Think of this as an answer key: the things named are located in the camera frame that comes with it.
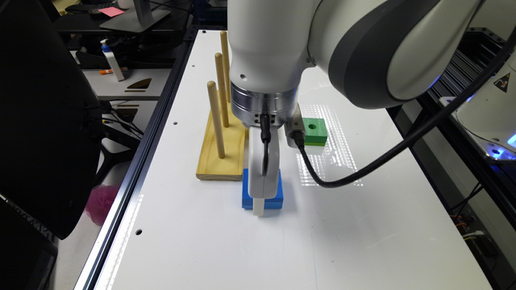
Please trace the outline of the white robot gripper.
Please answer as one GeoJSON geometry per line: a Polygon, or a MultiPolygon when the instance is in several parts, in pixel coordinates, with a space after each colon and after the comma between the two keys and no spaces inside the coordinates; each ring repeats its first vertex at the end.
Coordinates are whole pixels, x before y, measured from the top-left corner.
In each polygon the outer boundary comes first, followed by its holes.
{"type": "Polygon", "coordinates": [[[264,199],[277,195],[280,167],[280,148],[277,127],[270,129],[271,141],[268,143],[268,158],[265,158],[265,145],[260,137],[261,129],[251,126],[249,129],[248,157],[248,193],[254,198],[252,212],[254,216],[264,214],[264,199]]]}

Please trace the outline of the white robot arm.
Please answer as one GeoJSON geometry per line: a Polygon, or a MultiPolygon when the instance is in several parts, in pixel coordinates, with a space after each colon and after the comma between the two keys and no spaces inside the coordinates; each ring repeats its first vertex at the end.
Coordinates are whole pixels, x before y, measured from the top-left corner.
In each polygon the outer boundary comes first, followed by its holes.
{"type": "Polygon", "coordinates": [[[318,67],[353,105],[424,94],[450,62],[481,0],[231,1],[231,109],[249,129],[253,213],[277,194],[279,130],[303,148],[298,86],[318,67]]]}

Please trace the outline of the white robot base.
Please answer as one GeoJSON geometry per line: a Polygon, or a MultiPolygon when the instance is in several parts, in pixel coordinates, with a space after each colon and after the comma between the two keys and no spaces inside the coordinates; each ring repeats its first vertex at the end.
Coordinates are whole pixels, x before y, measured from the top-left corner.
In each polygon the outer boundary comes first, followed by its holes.
{"type": "Polygon", "coordinates": [[[462,126],[484,157],[515,162],[515,55],[452,117],[462,126]]]}

